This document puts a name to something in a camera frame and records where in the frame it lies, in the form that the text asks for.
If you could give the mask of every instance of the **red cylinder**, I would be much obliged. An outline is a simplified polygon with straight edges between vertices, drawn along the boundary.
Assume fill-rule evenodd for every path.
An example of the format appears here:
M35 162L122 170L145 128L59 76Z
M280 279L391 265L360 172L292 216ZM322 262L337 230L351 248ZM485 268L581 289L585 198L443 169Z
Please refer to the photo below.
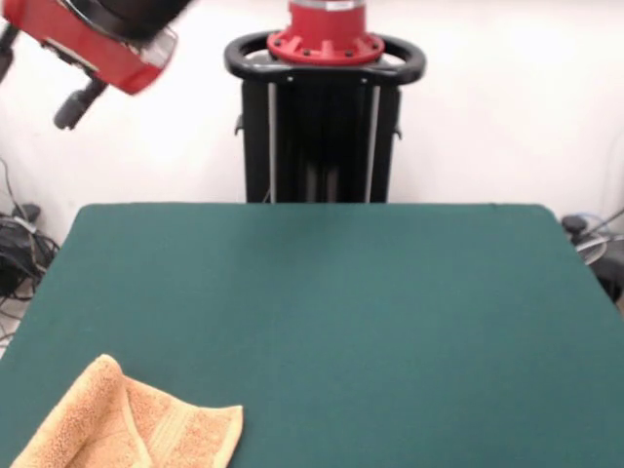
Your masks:
M291 0L291 25L268 38L273 55L294 63L360 65L378 60L381 38L366 29L366 0Z

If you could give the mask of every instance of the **black handle ring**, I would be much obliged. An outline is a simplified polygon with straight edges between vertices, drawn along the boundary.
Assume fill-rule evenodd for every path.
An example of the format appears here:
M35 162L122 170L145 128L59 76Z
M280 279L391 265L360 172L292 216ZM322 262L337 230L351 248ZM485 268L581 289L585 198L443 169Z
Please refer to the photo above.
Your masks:
M225 48L225 67L244 80L264 83L349 83L371 86L401 86L422 78L427 59L413 44L391 36L379 36L386 44L385 53L405 63L391 65L384 62L355 66L318 66L286 63L280 60L257 60L249 54L267 49L266 41L273 31L258 32L240 37Z

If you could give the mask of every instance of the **white wall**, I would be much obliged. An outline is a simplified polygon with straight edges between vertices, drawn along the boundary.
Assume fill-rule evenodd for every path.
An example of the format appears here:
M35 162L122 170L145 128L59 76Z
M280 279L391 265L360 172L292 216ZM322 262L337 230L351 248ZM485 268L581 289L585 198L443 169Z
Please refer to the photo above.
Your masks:
M395 202L537 202L606 214L624 200L624 2L370 0L370 29L429 58L405 88ZM244 201L240 83L222 51L285 25L286 0L196 0L168 72L108 91L73 133L52 117L85 78L19 39L0 86L0 153L62 238L93 202Z

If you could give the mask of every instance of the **green felt surface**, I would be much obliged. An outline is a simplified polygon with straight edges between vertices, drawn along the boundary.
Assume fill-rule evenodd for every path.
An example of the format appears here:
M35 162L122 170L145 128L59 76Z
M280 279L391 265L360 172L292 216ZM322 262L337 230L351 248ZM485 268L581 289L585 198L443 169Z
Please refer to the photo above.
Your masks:
M621 319L536 207L85 209L0 362L0 466L100 353L244 405L235 468L624 463Z

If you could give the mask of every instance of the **folded towel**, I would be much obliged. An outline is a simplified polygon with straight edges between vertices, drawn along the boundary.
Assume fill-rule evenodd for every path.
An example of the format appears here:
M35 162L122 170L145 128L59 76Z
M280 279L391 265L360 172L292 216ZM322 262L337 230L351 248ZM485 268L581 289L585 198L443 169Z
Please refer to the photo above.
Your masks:
M123 375L100 356L76 379L12 468L222 468L243 409L198 408Z

